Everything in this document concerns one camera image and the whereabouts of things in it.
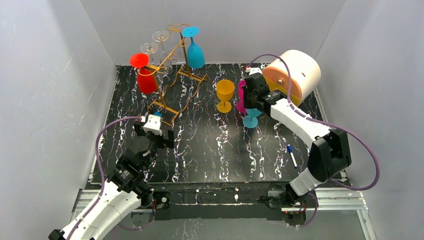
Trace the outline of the magenta wine glass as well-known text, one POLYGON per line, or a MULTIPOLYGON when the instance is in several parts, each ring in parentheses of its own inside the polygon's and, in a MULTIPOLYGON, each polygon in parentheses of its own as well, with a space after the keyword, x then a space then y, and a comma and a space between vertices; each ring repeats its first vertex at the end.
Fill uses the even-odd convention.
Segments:
POLYGON ((244 107, 244 90, 243 90, 243 86, 246 85, 246 81, 245 80, 241 80, 238 84, 238 97, 239 97, 239 101, 236 104, 236 109, 240 112, 245 114, 246 108, 244 107))

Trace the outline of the light blue wine glass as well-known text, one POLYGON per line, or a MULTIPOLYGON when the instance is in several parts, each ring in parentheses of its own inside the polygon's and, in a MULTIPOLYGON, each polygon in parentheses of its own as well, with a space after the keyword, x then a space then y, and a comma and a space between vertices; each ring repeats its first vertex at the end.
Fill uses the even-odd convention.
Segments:
POLYGON ((243 126, 248 129, 253 129, 258 126, 258 116, 262 114, 262 111, 257 108, 247 108, 246 116, 242 119, 243 126))

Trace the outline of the yellow wine glass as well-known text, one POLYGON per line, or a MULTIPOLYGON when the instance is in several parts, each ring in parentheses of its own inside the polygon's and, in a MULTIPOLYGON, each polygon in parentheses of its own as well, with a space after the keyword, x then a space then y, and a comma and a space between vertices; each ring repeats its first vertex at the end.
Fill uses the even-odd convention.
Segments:
POLYGON ((235 84, 228 80, 222 79, 216 84, 216 95, 219 99, 219 103, 216 105, 217 110, 220 113, 229 113, 232 110, 232 99, 235 91, 235 84))

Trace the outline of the teal blue wine glass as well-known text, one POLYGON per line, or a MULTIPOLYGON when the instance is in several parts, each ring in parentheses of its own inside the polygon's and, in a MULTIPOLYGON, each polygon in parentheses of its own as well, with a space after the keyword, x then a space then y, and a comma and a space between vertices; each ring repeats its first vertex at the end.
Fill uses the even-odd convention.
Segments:
POLYGON ((202 48, 194 41, 194 37, 199 32, 200 32, 199 28, 195 26, 187 27, 182 31, 182 36, 184 38, 190 39, 190 44, 188 46, 186 54, 187 54, 188 66, 193 69, 202 68, 206 63, 202 48))

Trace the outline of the gold wire glass rack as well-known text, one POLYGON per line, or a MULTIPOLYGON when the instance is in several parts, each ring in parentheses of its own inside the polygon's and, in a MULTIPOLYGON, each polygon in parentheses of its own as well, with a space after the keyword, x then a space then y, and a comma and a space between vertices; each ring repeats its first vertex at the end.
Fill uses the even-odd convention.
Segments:
POLYGON ((174 125, 174 121, 178 117, 178 115, 180 115, 186 110, 192 98, 198 94, 201 83, 207 81, 206 75, 195 75, 192 72, 194 68, 191 68, 188 65, 187 49, 191 41, 189 38, 184 38, 182 35, 182 31, 188 27, 191 26, 189 24, 184 23, 178 25, 169 24, 166 28, 166 31, 168 31, 169 33, 169 37, 164 42, 165 52, 162 52, 161 45, 158 45, 158 43, 153 40, 152 42, 157 43, 157 51, 155 52, 156 65, 151 65, 150 59, 149 64, 147 65, 147 68, 150 69, 151 75, 153 75, 156 84, 156 91, 153 93, 158 93, 159 95, 159 98, 153 100, 148 105, 147 111, 152 114, 155 110, 158 110, 163 116, 169 119, 168 121, 164 121, 163 123, 170 127, 174 125), (173 82, 171 84, 161 86, 158 83, 158 80, 162 81, 164 76, 168 76, 172 73, 172 61, 176 60, 179 53, 179 49, 181 49, 183 52, 184 63, 182 63, 181 66, 174 71, 173 82), (165 96, 167 91, 177 83, 177 80, 183 77, 193 80, 195 83, 197 83, 197 85, 195 91, 188 94, 186 103, 183 105, 183 107, 180 110, 176 110, 172 108, 172 104, 170 104, 165 99, 165 96))

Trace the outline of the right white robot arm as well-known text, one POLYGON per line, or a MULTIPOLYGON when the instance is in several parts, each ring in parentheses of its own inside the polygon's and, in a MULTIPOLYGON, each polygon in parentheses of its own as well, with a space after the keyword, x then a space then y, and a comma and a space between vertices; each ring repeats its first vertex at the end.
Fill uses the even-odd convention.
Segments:
POLYGON ((352 163, 348 135, 330 128, 293 105, 280 90, 271 91, 261 73, 245 78, 244 107, 257 109, 285 125, 309 147, 306 168, 286 186, 279 197, 285 205, 304 199, 308 192, 327 182, 352 163))

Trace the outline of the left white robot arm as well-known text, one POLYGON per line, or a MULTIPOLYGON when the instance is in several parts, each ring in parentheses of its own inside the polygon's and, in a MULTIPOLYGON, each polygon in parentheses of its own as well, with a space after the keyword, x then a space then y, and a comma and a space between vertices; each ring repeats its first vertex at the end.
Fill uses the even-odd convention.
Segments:
POLYGON ((133 210, 167 209, 170 193, 155 190, 145 181, 145 172, 156 159, 159 149, 174 147, 174 132, 164 133, 163 119, 150 114, 137 117, 136 136, 119 157, 99 193, 82 212, 63 229, 54 229, 50 240, 101 240, 133 210))

